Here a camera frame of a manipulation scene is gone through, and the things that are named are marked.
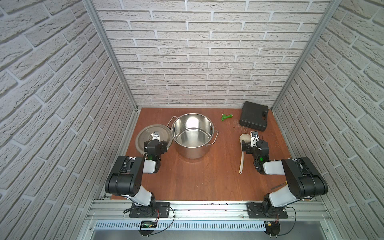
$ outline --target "white ladle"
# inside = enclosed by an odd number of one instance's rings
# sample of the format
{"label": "white ladle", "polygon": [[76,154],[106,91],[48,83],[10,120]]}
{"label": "white ladle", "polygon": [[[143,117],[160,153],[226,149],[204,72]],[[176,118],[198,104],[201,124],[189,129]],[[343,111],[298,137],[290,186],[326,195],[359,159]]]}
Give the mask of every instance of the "white ladle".
{"label": "white ladle", "polygon": [[[244,140],[244,142],[251,142],[251,135],[249,134],[242,134],[240,135],[240,147],[241,143]],[[241,174],[243,172],[243,165],[244,165],[244,152],[241,152],[241,163],[240,163],[240,170],[239,173]]]}

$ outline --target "black cable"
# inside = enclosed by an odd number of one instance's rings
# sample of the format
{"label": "black cable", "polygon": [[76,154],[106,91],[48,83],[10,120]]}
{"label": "black cable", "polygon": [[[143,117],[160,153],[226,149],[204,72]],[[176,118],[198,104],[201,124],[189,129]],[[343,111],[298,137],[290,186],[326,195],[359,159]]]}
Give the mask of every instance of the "black cable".
{"label": "black cable", "polygon": [[290,232],[292,231],[292,229],[295,227],[295,224],[296,224],[296,218],[297,218],[297,216],[296,216],[296,210],[295,210],[294,207],[289,207],[289,208],[292,208],[292,209],[295,211],[295,221],[293,222],[293,226],[292,226],[291,230],[289,230],[287,233],[285,233],[285,234],[278,234],[278,235],[276,235],[276,236],[284,236],[284,235],[287,235],[287,234],[290,233]]}
{"label": "black cable", "polygon": [[175,220],[175,212],[173,211],[172,207],[169,207],[169,208],[170,208],[170,209],[172,210],[172,212],[173,212],[173,220],[172,220],[171,224],[170,224],[168,227],[166,227],[164,230],[161,230],[161,231],[159,231],[159,232],[157,232],[157,233],[149,234],[148,237],[149,237],[149,236],[152,236],[152,235],[155,235],[155,234],[158,234],[158,233],[161,233],[161,232],[164,232],[164,231],[167,230],[170,226],[172,226],[172,224],[173,224],[173,222],[174,222],[174,220]]}

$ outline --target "pot rim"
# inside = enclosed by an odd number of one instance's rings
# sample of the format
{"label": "pot rim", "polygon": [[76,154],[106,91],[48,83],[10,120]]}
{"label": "pot rim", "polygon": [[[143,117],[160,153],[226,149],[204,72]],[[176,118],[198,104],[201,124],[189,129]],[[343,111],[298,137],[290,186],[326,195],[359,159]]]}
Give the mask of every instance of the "pot rim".
{"label": "pot rim", "polygon": [[[204,143],[203,145],[200,145],[200,146],[197,146],[197,147],[187,147],[187,146],[184,146],[183,144],[179,143],[179,142],[176,140],[176,138],[174,137],[173,129],[174,129],[174,126],[175,126],[175,122],[176,122],[179,118],[181,118],[181,117],[183,117],[183,116],[185,116],[185,115],[189,115],[189,114],[197,114],[197,115],[201,115],[201,116],[205,117],[206,119],[209,120],[209,122],[210,122],[210,124],[211,124],[211,126],[212,126],[213,134],[211,135],[211,137],[209,138],[209,140],[208,140],[206,143]],[[172,139],[173,139],[177,144],[179,144],[180,146],[182,146],[182,147],[186,147],[186,148],[198,148],[198,147],[202,147],[202,146],[207,145],[207,144],[212,140],[212,138],[213,138],[213,136],[214,136],[214,132],[215,132],[215,126],[214,126],[214,123],[213,123],[207,116],[205,116],[205,115],[203,115],[203,114],[200,114],[200,113],[186,113],[186,114],[183,114],[183,115],[181,115],[180,117],[176,118],[176,120],[173,122],[172,127],[171,127],[171,137],[172,137]]]}

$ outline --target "vent grille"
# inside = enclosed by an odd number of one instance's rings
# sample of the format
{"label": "vent grille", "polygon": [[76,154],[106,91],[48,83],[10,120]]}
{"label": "vent grille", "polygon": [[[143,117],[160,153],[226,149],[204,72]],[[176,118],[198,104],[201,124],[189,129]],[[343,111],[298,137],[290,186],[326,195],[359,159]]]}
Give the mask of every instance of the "vent grille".
{"label": "vent grille", "polygon": [[[95,230],[139,230],[141,220],[98,220]],[[163,230],[171,220],[159,220],[156,230]],[[263,221],[193,221],[175,220],[169,230],[265,231]]]}

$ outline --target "stainless steel pot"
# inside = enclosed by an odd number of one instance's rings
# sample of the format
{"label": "stainless steel pot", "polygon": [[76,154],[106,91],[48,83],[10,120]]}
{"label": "stainless steel pot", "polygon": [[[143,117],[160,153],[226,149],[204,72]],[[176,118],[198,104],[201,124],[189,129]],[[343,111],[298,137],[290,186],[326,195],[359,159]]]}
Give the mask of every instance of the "stainless steel pot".
{"label": "stainless steel pot", "polygon": [[[173,118],[176,118],[172,127],[169,127]],[[173,116],[167,126],[171,129],[171,135],[176,142],[176,150],[186,158],[196,159],[204,156],[215,143],[218,131],[209,118],[199,113],[187,113],[180,117]],[[213,143],[209,143],[217,132]]]}

